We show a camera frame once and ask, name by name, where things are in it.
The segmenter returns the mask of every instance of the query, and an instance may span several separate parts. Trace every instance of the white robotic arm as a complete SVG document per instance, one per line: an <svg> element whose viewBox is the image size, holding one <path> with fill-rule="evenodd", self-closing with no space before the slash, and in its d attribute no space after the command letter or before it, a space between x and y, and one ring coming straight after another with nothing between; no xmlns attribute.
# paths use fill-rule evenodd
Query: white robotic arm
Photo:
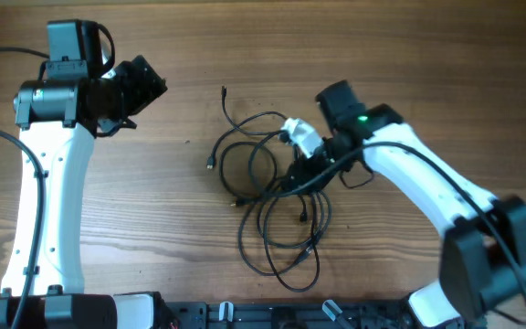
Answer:
<svg viewBox="0 0 526 329"><path fill-rule="evenodd" d="M305 173L289 170L294 190L324 188L337 171L359 161L423 211L444 241L440 280L408 299L423 326L460 316L474 321L518 293L526 301L526 205L519 198L501 201L469 182L423 145L393 109L383 104L367 111L346 81L331 85L316 101L333 138L317 138L301 119L287 119L283 127L287 136L281 138L305 155L291 167ZM316 179L304 182L299 175ZM497 243L485 243L483 235Z"/></svg>
<svg viewBox="0 0 526 329"><path fill-rule="evenodd" d="M378 131L365 143L399 142L411 146L440 166L484 211L493 208L496 199L489 191L482 189L458 174L454 169L431 152L417 138L407 123L392 123ZM412 154L394 147L372 147L364 151L368 166L393 182L426 215L443 238L446 230L454 227L457 218L474 218L474 212L465 200L457 194L428 164ZM460 316L442 291L436 280L426 287L413 292L409 304L419 322L425 327L435 327Z"/></svg>
<svg viewBox="0 0 526 329"><path fill-rule="evenodd" d="M80 265L80 214L82 190L94 137L79 123L36 122L19 139L42 164L46 177L45 212L37 251L37 275L31 294L46 295L48 287L64 293L84 293ZM25 266L32 244L37 209L34 167L23 156L22 189L16 239L11 260L1 282L3 295L20 296L26 281Z"/></svg>

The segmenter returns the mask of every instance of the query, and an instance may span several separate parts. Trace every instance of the black plastic housing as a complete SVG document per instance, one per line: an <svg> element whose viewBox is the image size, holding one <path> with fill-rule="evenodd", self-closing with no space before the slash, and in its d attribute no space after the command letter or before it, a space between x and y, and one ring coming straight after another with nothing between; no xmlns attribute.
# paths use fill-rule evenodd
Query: black plastic housing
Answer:
<svg viewBox="0 0 526 329"><path fill-rule="evenodd" d="M526 204L517 196L493 203L487 213L521 268L526 286ZM452 306L475 320L519 294L520 287L502 250L485 242L488 228L481 218L459 218L446 232L439 281Z"/></svg>
<svg viewBox="0 0 526 329"><path fill-rule="evenodd" d="M99 25L86 20L51 21L47 24L49 78L72 80L99 78L103 70Z"/></svg>
<svg viewBox="0 0 526 329"><path fill-rule="evenodd" d="M336 82L320 92L316 101L333 137L324 139L323 145L314 151L310 159L302 157L294 161L282 182L284 190L292 190L320 175L340 158L362 147L363 141L371 138L373 132L390 123L403 122L403 117L386 104L367 111L346 80ZM323 189L339 171L350 171L357 161L372 172L363 159L363 153L358 153L330 173L324 173L322 179L302 193Z"/></svg>
<svg viewBox="0 0 526 329"><path fill-rule="evenodd" d="M19 297L0 299L0 329L11 327ZM117 308L109 295L29 296L20 328L117 328Z"/></svg>

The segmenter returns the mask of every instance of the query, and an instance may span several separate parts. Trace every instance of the wood grain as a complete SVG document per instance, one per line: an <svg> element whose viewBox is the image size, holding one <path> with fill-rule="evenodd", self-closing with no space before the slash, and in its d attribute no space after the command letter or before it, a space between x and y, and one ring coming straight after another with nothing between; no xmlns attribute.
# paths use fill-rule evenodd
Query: wood grain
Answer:
<svg viewBox="0 0 526 329"><path fill-rule="evenodd" d="M237 252L243 209L228 206L232 198L216 172L205 170L228 129L221 85L237 120L282 111L326 133L313 98L348 79L369 106L396 108L461 174L526 200L526 2L0 7L0 45L46 51L46 22L69 17L103 23L118 62L141 53L170 88L134 118L137 131L95 144L82 213L87 292L156 290L166 301L353 300L402 297L437 276L435 230L381 176L360 190L337 181L327 187L334 220L310 292L288 292L250 271ZM0 55L0 129L17 134L11 100L38 65L27 55ZM261 119L250 127L278 126ZM272 149L285 169L289 150ZM247 153L237 150L237 164L228 164L236 184L246 180ZM15 235L20 173L19 152L0 140L0 280ZM301 235L298 214L297 202L279 205L272 224L278 239ZM252 223L245 243L264 265ZM278 263L291 255L274 252ZM313 271L306 262L286 280L304 285ZM506 308L524 314L520 301ZM491 325L506 326L494 318Z"/></svg>

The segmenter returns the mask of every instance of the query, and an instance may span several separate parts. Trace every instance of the robotic arm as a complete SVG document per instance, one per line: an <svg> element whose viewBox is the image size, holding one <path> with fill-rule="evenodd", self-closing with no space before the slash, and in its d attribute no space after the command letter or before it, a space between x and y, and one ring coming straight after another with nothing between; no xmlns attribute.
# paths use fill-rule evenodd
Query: robotic arm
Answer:
<svg viewBox="0 0 526 329"><path fill-rule="evenodd" d="M323 188L336 172L348 171L358 161L391 180L424 212L444 244L439 280L409 297L423 326L460 316L476 321L520 292L526 298L522 200L499 200L468 181L422 144L393 109L383 104L367 111L346 81L331 85L316 101L333 137L322 140L300 119L286 121L282 130L287 136L282 138L304 154L288 170L288 186L321 176L309 188ZM363 151L350 157L354 150ZM485 242L485 236L495 242Z"/></svg>
<svg viewBox="0 0 526 329"><path fill-rule="evenodd" d="M84 294L79 248L84 178L95 139L134 129L129 117L167 91L165 80L142 56L113 68L112 38L96 22L49 22L47 31L50 57L42 68L48 79L41 79L41 71L14 98L19 139L44 170L44 198L37 197L34 166L24 154L16 239L1 282L0 328L116 328L118 318L123 329L158 323L170 328L174 318L160 307L158 292ZM102 54L100 32L110 41L110 56ZM44 211L38 239L39 203ZM33 254L36 267L30 269Z"/></svg>

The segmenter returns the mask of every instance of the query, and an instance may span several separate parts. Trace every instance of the wire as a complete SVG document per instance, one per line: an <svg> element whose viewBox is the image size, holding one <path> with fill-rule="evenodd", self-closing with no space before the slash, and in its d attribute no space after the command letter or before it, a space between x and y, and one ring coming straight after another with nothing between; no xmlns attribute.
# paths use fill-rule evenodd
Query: wire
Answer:
<svg viewBox="0 0 526 329"><path fill-rule="evenodd" d="M46 72L46 65L47 65L47 60L44 60L42 64L40 64L40 70L37 73L38 81L41 81L44 78L44 72Z"/></svg>
<svg viewBox="0 0 526 329"><path fill-rule="evenodd" d="M32 50L28 48L21 48L21 47L0 47L0 52L20 52L20 53L40 56L41 58L50 58L48 54L45 54L43 52L39 52L37 50Z"/></svg>
<svg viewBox="0 0 526 329"><path fill-rule="evenodd" d="M248 117L244 121L240 122L239 124L236 124L228 116L228 113L226 111L226 105L225 105L226 88L224 86L222 87L222 90L221 90L221 97L222 97L221 104L222 104L223 113L224 113L226 119L228 120L228 122L231 124L232 127L227 132L223 133L218 138L218 140L216 141L216 143L215 143L215 145L214 145L214 147L212 149L212 152L211 152L210 156L208 157L208 161L206 163L206 167L208 169L213 169L215 167L215 165L216 165L216 151L217 151L218 147L220 146L220 144L223 142L223 140L225 138L227 138L227 136L230 135L231 133L241 132L241 133L243 133L244 135L247 135L247 136L268 136L270 133L272 133L273 135L275 135L275 133L280 133L280 132L249 132L249 131L246 131L246 130L241 128L241 126L243 126L247 122L250 122L252 120L255 120L256 118L260 118L260 117L265 116L265 115L276 115L276 116L279 116L283 120L287 120L287 117L284 114L280 113L280 112L277 112L277 111L264 111L264 112L255 114L255 115L253 115L251 117ZM328 229L328 226L330 224L330 221L331 221L331 204L330 204L330 201L328 200L328 197L323 192L321 192L321 193L314 192L314 193L309 194L308 196L310 197L310 209L311 209L311 212L312 212L310 236L307 239L305 239L303 241L300 241L300 242L297 242L297 243L294 243L294 244L283 244L283 243L278 243L278 242L273 241L268 236L268 223L269 223L269 221L271 219L271 214L273 212L273 209L274 209L275 205L277 204L277 202L279 201L279 198L267 198L267 197L264 197L262 194L247 195L247 194L244 194L244 193L240 193L240 192L236 191L235 188L233 188L226 181L225 173L224 173L224 163L225 163L226 156L228 155L229 151L231 151L234 148L239 147L239 146L256 147L257 145L258 145L257 142L236 142L236 143L232 143L229 146L227 146L223 150L223 152L220 154L220 160L219 160L219 163L218 163L218 174L219 174L221 183L223 184L223 187L226 189L226 191L228 191L228 193L230 193L232 196L237 198L237 200L236 200L234 205L236 205L236 206L248 205L248 209L245 212L245 215L243 216L243 219L241 220L241 224L240 224L240 226L238 228L238 233L237 233L238 250L239 250L239 253L240 253L241 258L243 259L243 261L255 273L257 273L259 275L262 275L262 276L275 276L275 277L277 277L279 282L284 287L289 289L290 291L293 291L293 292L305 292L305 291L307 291L308 289L310 289L311 287L313 287L316 284L316 282L317 282L317 280L318 280L318 278L320 276L320 259L319 259L319 256L318 256L318 251L316 250L316 245L318 244L318 242L320 241L321 237L326 232L326 230ZM274 192L278 191L279 189L281 189L281 187L280 187L280 185L278 183L280 183L281 180L284 177L278 177L277 159L276 159L275 155L268 148L266 148L264 145L259 146L258 149L262 150L265 154L267 154L269 156L269 158L271 159L272 170L273 170L273 175L272 175L271 179L266 184L266 186L263 187L263 188L265 190L268 190L268 191L274 191ZM300 156L300 151L297 148L297 146L294 146L294 148L293 148L294 160L297 160L299 156ZM307 220L307 218L308 218L308 205L307 205L306 200L304 199L303 195L296 195L296 196L298 197L298 199L300 200L301 205L302 205L302 211L301 211L301 214L300 214L300 222L305 222ZM324 205L323 205L324 202L326 203L327 214L326 214L326 209L324 209ZM267 210L265 211L265 216L264 216L264 220L263 220L264 224L263 224L263 228L262 228L261 227L261 217L263 215L263 211L264 211L264 208L265 208L267 203L269 203L269 205L268 205ZM255 267L249 261L249 259L247 258L247 255L245 254L245 250L244 250L244 247L243 247L243 231L244 231L245 225L247 224L247 220L249 219L251 213L253 212L253 210L256 207L258 207L257 217L256 217L258 234L259 234L259 236L261 238L263 238L264 247L266 249L266 255L267 255L267 259L268 259L268 263L269 263L269 267L271 268L271 271L262 271L262 270L258 269L257 267ZM275 264L273 263L273 260L271 259L270 255L268 254L268 247L269 246L272 246L272 247L275 247L275 248L280 248L280 249L302 249L302 251L300 252L300 254L295 258L295 260L288 267L286 267L283 270L278 271L275 268ZM314 279L312 280L312 282L308 286L303 287L303 288L294 288L294 287L289 286L286 282L284 282L280 278L280 275L287 273L288 271L292 270L297 265L299 265L300 263L305 261L311 255L312 252L314 252L314 258L316 260L316 274L314 276Z"/></svg>
<svg viewBox="0 0 526 329"><path fill-rule="evenodd" d="M115 65L115 43L113 42L113 38L110 36L109 29L107 29L103 24L98 24L99 31L102 32L105 37L109 40L110 43L110 58L107 60L105 64L102 66L102 72L99 75L102 76L103 74L110 71L110 69L113 68Z"/></svg>
<svg viewBox="0 0 526 329"><path fill-rule="evenodd" d="M230 125L233 126L234 129L236 129L236 130L242 132L242 133L245 134L245 135L249 135L249 136L265 136L265 135L271 133L271 132L248 132L248 131L245 131L245 130L241 129L240 126L241 126L242 124L244 124L244 123L246 123L246 122L248 122L248 121L250 121L250 120L252 120L252 119L255 119L255 118L251 117L252 119L251 119L251 118L248 118L247 120L243 121L243 122L240 123L240 124L235 124L235 123L233 122L233 120L228 116L228 113L226 112L226 106L225 106L226 87L225 87L225 86L222 87L222 90L221 90L220 94L221 94L221 97L222 97L222 101L221 101L221 102L222 102L222 105L223 105L223 113L225 114L226 119L228 120L228 122L230 123ZM259 113L259 114L257 114L255 117L258 117L258 116L261 116L261 115L265 115L264 113L269 113L269 112ZM272 113L278 115L278 116L281 117L281 119L283 119L283 120L287 120L287 119L288 119L285 115L283 115L283 114L281 114L281 113L279 113L279 112L275 112L275 111L273 111Z"/></svg>
<svg viewBox="0 0 526 329"><path fill-rule="evenodd" d="M16 316L14 317L14 321L11 326L13 329L17 329L19 328L24 308L26 308L27 296L32 287L32 280L34 280L34 273L36 272L37 249L39 248L40 232L42 229L42 221L44 216L46 185L44 181L44 170L42 169L42 164L39 162L32 150L30 150L24 143L9 133L0 131L0 137L5 138L7 141L13 143L27 155L29 161L34 166L37 180L36 222L34 224L34 235L32 238L32 245L29 251L29 259L27 262L26 282L24 283L24 290L22 291L22 295L19 299L19 305L16 309Z"/></svg>
<svg viewBox="0 0 526 329"><path fill-rule="evenodd" d="M344 179L344 171L343 170L341 170L340 173L338 173L338 178L340 178L340 181L342 182L344 187L346 187L348 189L354 189L354 188L365 186L365 185L373 182L373 180L374 180L374 172L372 170L369 170L368 172L369 172L369 174L371 174L371 176L367 180L365 180L364 182L362 182L360 184L357 184L355 186L349 186L346 183L346 179Z"/></svg>

